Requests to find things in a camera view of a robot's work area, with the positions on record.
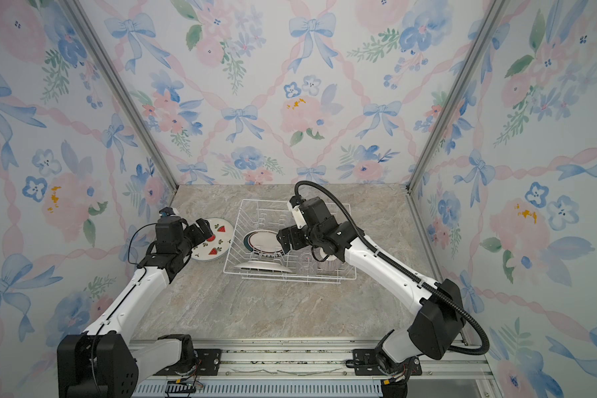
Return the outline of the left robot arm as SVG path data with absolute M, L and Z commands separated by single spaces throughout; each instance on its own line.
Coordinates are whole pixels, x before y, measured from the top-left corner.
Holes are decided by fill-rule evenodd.
M 112 305 L 86 330 L 67 335 L 57 348 L 61 397 L 131 397 L 139 384 L 162 371 L 190 376 L 199 366 L 192 338 L 170 334 L 138 351 L 130 340 L 154 300 L 214 235 L 210 223 L 189 224 L 172 212 L 155 224 L 156 239 Z

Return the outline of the watermelon pattern plate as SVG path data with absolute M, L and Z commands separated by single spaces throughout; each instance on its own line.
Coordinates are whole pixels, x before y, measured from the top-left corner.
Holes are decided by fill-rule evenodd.
M 209 218 L 213 236 L 202 245 L 192 250 L 192 258 L 197 261 L 210 261 L 226 255 L 232 244 L 234 235 L 233 225 L 222 218 Z

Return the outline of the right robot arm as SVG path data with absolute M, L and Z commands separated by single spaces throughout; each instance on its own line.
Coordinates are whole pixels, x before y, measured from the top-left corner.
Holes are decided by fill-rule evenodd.
M 389 332 L 375 348 L 376 366 L 387 374 L 401 371 L 411 358 L 420 355 L 441 359 L 460 335 L 464 315 L 441 298 L 447 295 L 458 306 L 459 289 L 449 280 L 439 283 L 420 275 L 376 246 L 350 220 L 338 222 L 319 197 L 309 200 L 295 195 L 288 201 L 295 224 L 277 233 L 283 250 L 308 247 L 325 261 L 335 257 L 369 275 L 399 299 L 412 314 L 410 325 Z

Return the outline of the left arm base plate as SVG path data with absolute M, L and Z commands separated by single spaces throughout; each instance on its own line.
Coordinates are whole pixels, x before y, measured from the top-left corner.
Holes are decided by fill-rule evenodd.
M 192 361 L 183 365 L 167 366 L 158 371 L 156 376 L 217 376 L 222 363 L 222 350 L 218 348 L 194 350 Z

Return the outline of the green and red rimmed plate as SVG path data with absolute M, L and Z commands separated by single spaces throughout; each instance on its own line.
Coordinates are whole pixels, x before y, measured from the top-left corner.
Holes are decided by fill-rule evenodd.
M 247 250 L 261 257 L 275 258 L 285 254 L 276 233 L 267 230 L 247 233 L 243 238 L 243 245 Z

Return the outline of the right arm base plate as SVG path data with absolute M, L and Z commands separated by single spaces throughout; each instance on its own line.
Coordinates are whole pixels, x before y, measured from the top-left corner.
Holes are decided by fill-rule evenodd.
M 415 358 L 411 365 L 408 360 L 395 363 L 376 349 L 354 349 L 353 358 L 346 361 L 346 367 L 353 369 L 357 376 L 398 376 L 405 374 L 409 368 L 411 376 L 422 375 L 419 358 Z

